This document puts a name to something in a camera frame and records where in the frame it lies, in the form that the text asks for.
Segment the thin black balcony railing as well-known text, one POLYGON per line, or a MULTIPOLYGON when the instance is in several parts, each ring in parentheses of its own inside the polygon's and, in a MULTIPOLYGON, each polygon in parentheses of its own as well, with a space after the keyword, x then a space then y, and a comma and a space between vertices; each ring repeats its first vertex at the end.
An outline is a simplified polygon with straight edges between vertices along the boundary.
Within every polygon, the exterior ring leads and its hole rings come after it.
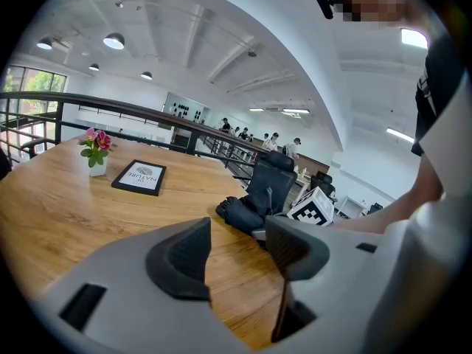
POLYGON ((100 108, 90 108, 80 105, 78 107, 77 118, 94 123, 100 123, 104 125, 115 125, 124 127, 127 124, 143 124, 154 126, 157 128, 163 128, 170 131, 173 126, 165 123, 160 123, 151 119, 136 117, 130 114, 119 113, 116 111, 109 111, 100 108))

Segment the person's right forearm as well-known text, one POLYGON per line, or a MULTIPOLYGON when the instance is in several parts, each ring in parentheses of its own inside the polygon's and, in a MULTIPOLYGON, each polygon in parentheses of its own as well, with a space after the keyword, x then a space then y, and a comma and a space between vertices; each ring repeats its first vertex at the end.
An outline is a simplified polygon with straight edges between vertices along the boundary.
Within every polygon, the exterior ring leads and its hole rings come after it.
POLYGON ((330 228, 381 235, 389 224, 409 219, 425 203, 439 200, 442 193, 440 183, 416 182, 410 191, 389 206, 361 218, 333 223, 330 228))

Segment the square ceiling light panel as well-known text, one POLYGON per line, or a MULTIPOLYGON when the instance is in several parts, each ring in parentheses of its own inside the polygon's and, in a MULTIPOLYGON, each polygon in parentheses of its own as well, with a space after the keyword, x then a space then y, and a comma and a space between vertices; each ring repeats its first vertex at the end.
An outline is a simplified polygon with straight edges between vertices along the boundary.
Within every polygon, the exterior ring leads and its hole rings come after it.
POLYGON ((400 36, 402 44, 415 46, 421 49, 428 49, 427 37, 417 30, 401 28, 400 36))

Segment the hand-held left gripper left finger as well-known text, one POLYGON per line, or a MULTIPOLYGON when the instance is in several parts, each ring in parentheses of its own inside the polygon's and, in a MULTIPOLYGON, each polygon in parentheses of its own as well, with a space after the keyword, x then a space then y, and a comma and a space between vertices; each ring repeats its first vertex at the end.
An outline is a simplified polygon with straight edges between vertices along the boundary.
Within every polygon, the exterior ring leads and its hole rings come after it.
POLYGON ((39 319, 76 354, 248 354, 213 313, 199 218, 109 243, 54 281, 39 319))

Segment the white-legged work table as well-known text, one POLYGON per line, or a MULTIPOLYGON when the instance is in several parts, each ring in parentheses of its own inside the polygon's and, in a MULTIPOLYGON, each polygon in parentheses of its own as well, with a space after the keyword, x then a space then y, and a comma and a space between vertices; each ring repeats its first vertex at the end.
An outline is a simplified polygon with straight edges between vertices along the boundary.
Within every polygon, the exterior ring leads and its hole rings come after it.
POLYGON ((310 186, 310 176, 307 174, 306 168, 304 168, 302 172, 298 174, 296 184, 300 186, 300 191, 296 197, 296 199, 299 200, 310 186))

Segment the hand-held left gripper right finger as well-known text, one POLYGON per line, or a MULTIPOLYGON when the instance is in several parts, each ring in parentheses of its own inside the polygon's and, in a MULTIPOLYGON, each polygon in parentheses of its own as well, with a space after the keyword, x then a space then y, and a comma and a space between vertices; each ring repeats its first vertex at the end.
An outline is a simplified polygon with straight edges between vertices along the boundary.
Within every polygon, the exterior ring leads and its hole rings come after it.
POLYGON ((382 275, 371 264, 380 236, 280 216, 265 244, 283 280, 272 346, 264 354, 364 354, 382 275))

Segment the black cloth bundle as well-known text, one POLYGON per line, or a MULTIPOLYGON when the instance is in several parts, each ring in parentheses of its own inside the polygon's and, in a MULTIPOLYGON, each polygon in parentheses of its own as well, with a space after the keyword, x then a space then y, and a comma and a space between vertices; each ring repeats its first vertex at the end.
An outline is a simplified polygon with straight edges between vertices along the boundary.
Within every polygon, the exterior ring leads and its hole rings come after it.
POLYGON ((265 229, 266 217, 273 214, 271 188, 268 187, 242 198, 229 196, 219 203, 215 211, 226 224, 251 236, 253 230, 265 229))

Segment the wooden table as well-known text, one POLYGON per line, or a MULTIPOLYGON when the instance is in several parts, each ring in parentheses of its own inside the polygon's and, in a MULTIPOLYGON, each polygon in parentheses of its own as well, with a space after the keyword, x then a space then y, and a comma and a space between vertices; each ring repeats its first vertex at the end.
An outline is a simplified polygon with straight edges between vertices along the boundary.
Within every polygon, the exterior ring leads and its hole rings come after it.
POLYGON ((206 284, 212 309, 246 345, 271 345, 283 280, 270 255, 215 213, 244 191, 215 160, 114 140, 106 174, 92 177, 71 139, 18 164, 0 181, 0 244, 29 296, 95 249, 162 226, 210 217, 212 250, 206 284), (134 159, 165 166, 156 197, 115 189, 111 182, 134 159))

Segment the pink flowers in white pot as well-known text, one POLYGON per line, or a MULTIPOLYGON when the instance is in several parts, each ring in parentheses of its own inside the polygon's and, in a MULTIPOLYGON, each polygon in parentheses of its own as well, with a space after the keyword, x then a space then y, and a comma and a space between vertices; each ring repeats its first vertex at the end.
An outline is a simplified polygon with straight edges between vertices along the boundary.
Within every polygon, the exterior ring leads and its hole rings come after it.
POLYGON ((111 137, 105 131, 88 128, 77 144, 83 148, 80 155, 87 161, 89 176, 104 176, 113 147, 111 137))

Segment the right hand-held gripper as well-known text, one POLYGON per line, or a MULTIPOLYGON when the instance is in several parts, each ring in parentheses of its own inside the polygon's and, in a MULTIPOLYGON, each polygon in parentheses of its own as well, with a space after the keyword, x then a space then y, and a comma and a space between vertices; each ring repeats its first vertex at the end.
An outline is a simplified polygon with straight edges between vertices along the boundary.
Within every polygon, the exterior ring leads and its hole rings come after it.
MULTIPOLYGON (((328 226, 333 222, 334 205, 320 187, 305 193, 299 201, 287 212, 287 216, 295 221, 310 223, 318 226, 328 226)), ((264 229, 251 232, 255 240, 266 240, 264 229)))

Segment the white cabinet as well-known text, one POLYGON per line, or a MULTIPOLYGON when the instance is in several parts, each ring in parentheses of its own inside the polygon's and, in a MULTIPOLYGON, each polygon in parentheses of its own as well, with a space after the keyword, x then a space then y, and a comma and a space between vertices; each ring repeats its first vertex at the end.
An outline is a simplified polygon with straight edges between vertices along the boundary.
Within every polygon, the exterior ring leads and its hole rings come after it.
POLYGON ((366 206, 362 203, 359 203, 349 196, 346 196, 342 201, 341 205, 338 207, 337 215, 344 216, 349 219, 358 218, 366 210, 366 206))

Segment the brown wooden counter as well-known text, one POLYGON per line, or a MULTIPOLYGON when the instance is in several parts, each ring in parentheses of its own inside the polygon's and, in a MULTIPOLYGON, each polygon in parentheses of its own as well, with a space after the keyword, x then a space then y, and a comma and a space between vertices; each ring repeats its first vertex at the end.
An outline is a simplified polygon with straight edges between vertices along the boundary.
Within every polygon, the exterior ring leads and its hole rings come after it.
POLYGON ((321 163, 302 154, 299 154, 299 158, 296 160, 296 165, 299 167, 300 172, 306 169, 305 175, 307 176, 316 175, 318 172, 327 174, 330 168, 329 165, 321 163))

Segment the white wall display panel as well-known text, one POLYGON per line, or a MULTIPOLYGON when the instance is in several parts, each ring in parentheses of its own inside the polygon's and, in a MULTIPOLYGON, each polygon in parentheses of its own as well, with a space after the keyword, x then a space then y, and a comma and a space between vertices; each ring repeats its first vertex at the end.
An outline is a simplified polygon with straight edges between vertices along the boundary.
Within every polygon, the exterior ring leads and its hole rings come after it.
POLYGON ((162 112, 192 122, 202 123, 207 121, 210 109, 199 102, 169 92, 162 107, 162 112))

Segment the person's black shirt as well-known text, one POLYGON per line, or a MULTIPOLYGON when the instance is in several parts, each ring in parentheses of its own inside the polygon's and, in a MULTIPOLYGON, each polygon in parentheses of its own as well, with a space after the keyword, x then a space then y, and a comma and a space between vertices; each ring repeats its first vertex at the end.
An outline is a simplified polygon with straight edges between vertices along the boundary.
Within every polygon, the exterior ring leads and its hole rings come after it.
POLYGON ((423 155, 420 140, 448 106, 465 73, 465 64, 448 35, 430 45, 423 74, 417 82, 415 101, 417 121, 412 152, 423 155))

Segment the large window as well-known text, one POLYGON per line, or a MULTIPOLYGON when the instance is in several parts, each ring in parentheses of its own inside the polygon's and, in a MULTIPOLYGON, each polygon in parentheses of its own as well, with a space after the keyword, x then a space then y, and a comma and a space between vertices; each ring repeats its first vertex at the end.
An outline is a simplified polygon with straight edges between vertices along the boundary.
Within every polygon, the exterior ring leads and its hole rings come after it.
MULTIPOLYGON (((2 81, 4 93, 18 91, 64 92, 67 76, 25 66, 8 66, 2 81)), ((55 145, 55 117, 58 102, 9 98, 0 99, 0 148, 11 155, 15 164, 29 156, 18 151, 34 139, 45 138, 45 145, 37 145, 36 153, 43 153, 55 145)))

